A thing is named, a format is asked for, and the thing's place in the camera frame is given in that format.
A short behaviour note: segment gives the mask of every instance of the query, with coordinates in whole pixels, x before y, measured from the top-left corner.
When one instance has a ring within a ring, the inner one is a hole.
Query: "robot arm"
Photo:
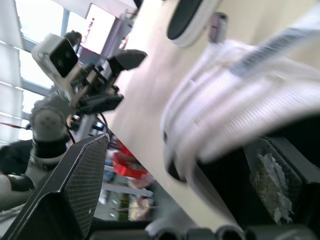
[[[96,114],[114,110],[123,95],[114,82],[123,70],[136,68],[147,56],[139,50],[127,50],[107,59],[106,70],[101,66],[83,66],[73,45],[79,33],[67,37],[50,34],[32,50],[32,57],[43,72],[58,87],[38,101],[30,116],[33,147],[24,175],[0,174],[0,211],[27,201],[41,179],[54,169],[67,151],[69,140],[66,119],[72,114]]]

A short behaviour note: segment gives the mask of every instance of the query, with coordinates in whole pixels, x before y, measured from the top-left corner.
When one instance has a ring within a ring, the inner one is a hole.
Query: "red container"
[[[128,148],[126,148],[125,145],[119,139],[116,140],[116,144],[119,147],[120,152],[122,152],[124,155],[129,156],[129,157],[135,157]]]
[[[139,163],[126,161],[118,152],[113,154],[112,162],[114,172],[122,176],[141,179],[148,173]]]

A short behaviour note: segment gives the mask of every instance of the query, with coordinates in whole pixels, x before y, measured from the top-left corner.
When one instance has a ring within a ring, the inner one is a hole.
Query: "textured gripper pad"
[[[107,146],[106,135],[85,145],[64,188],[64,195],[84,238],[88,235],[99,200]]]

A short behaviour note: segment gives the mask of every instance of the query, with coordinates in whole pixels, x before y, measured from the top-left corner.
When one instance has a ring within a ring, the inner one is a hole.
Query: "ceiling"
[[[137,7],[133,0],[53,0],[65,9],[86,18],[90,4],[106,10],[117,18],[126,10],[132,13]]]

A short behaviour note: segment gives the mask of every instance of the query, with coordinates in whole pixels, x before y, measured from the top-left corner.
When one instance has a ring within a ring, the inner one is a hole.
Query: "camera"
[[[78,62],[77,54],[69,40],[54,34],[49,34],[31,53],[45,73],[50,72],[62,78],[68,76]]]

